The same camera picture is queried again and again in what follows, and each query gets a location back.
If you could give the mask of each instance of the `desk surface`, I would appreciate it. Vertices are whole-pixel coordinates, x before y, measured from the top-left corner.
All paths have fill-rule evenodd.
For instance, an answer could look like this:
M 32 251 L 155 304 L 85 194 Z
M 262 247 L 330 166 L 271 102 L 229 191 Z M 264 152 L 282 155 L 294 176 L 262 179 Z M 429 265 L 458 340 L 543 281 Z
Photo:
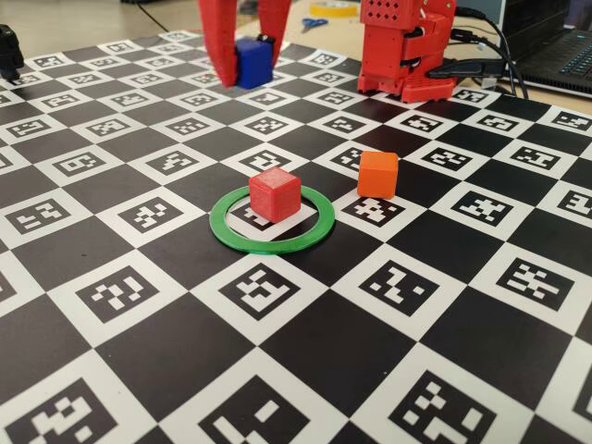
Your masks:
M 302 34 L 302 19 L 311 17 L 309 10 L 313 1 L 300 0 L 293 4 L 288 19 L 285 40 L 305 46 L 327 49 L 355 60 L 361 60 L 364 45 L 364 25 L 360 23 L 358 18 L 331 18 L 329 25 Z M 457 18 L 455 24 L 457 26 L 468 24 L 487 30 L 487 24 L 468 18 Z M 257 35 L 259 33 L 259 22 L 255 21 L 243 26 L 240 28 L 240 32 L 247 35 Z M 480 52 L 470 45 L 452 46 L 447 50 L 446 55 L 450 58 L 494 56 L 493 52 L 489 50 L 485 51 L 485 53 Z M 465 80 L 463 85 L 476 86 L 471 80 Z M 592 112 L 591 99 L 578 98 L 561 92 L 549 92 L 535 87 L 529 87 L 528 90 L 532 100 L 544 104 L 563 106 L 583 113 Z

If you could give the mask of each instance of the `red robot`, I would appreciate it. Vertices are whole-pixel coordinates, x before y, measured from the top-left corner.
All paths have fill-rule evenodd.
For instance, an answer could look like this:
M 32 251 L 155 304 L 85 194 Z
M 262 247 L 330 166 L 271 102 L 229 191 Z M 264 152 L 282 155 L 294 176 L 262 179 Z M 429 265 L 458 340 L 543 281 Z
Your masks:
M 205 47 L 222 83 L 252 88 L 269 81 L 281 49 L 290 0 L 259 0 L 262 34 L 258 41 L 273 45 L 273 54 L 267 57 L 270 63 L 263 63 L 263 75 L 259 71 L 265 58 L 251 57 L 251 53 L 245 56 L 253 46 L 234 43 L 237 0 L 199 3 Z M 449 98 L 455 79 L 429 79 L 426 73 L 442 65 L 455 9 L 456 0 L 362 0 L 364 54 L 358 89 L 392 93 L 406 103 Z

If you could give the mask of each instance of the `black cable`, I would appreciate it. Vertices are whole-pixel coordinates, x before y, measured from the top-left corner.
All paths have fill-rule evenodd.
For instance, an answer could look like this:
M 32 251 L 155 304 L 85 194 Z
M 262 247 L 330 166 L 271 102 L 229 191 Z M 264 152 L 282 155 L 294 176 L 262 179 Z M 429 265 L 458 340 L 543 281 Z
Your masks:
M 142 12 L 144 14 L 146 14 L 150 18 L 151 21 L 153 21 L 154 23 L 156 23 L 160 27 L 161 30 L 163 30 L 164 32 L 168 32 L 168 29 L 165 28 L 156 18 L 152 17 L 150 15 L 150 13 L 147 10 L 145 10 L 144 7 L 140 3 L 138 3 L 138 0 L 134 0 L 134 3 L 137 5 L 137 7 L 139 9 L 142 10 Z

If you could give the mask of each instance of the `tape roll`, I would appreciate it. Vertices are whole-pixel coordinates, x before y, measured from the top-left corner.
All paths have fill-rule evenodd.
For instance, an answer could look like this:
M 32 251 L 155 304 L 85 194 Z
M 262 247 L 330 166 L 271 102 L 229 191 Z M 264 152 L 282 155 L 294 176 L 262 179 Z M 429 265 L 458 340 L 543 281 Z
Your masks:
M 322 17 L 353 17 L 358 15 L 358 6 L 351 2 L 316 2 L 311 4 L 311 14 Z

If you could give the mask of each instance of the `blue scissors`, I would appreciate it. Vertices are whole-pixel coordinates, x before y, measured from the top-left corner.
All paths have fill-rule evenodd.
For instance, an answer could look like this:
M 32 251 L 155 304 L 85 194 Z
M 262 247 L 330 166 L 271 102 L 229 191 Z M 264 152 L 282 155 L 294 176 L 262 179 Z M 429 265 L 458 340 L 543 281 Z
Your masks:
M 329 20 L 327 20 L 325 18 L 319 18 L 319 19 L 303 18 L 302 25 L 304 26 L 304 29 L 302 30 L 302 34 L 310 31 L 312 28 L 317 28 L 319 26 L 327 25 L 328 23 L 329 23 Z

